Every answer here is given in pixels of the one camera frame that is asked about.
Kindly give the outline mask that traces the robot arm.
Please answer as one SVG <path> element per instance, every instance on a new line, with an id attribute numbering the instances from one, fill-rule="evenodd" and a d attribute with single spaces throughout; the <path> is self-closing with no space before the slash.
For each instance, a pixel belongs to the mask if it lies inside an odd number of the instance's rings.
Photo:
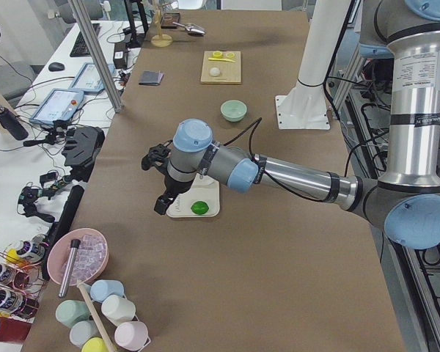
<path id="1" fill-rule="evenodd" d="M 339 205 L 401 246 L 428 249 L 440 243 L 440 1 L 363 3 L 363 56 L 385 48 L 395 61 L 384 133 L 388 155 L 377 179 L 323 169 L 345 152 L 331 148 L 323 91 L 352 8 L 352 1 L 317 2 L 296 85 L 276 101 L 273 117 L 249 129 L 270 147 L 265 155 L 216 141 L 198 119 L 182 121 L 172 140 L 150 149 L 142 167 L 155 167 L 165 185 L 156 213 L 165 214 L 197 175 L 207 175 L 240 193 L 262 184 Z"/>

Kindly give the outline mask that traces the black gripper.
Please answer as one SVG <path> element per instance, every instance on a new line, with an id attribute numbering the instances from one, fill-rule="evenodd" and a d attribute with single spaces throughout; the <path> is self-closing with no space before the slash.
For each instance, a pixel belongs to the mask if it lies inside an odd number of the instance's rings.
<path id="1" fill-rule="evenodd" d="M 159 215 L 165 215 L 166 211 L 177 198 L 179 194 L 186 193 L 192 186 L 194 180 L 179 181 L 174 179 L 169 173 L 164 177 L 164 185 L 166 187 L 164 193 L 157 198 L 154 211 Z"/>

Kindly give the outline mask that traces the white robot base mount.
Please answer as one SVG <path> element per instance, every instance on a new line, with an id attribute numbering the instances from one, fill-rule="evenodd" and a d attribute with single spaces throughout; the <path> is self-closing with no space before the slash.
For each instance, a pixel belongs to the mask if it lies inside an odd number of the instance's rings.
<path id="1" fill-rule="evenodd" d="M 315 3 L 298 79 L 287 95 L 276 96 L 281 130 L 328 130 L 325 80 L 342 29 L 347 26 L 351 0 Z"/>

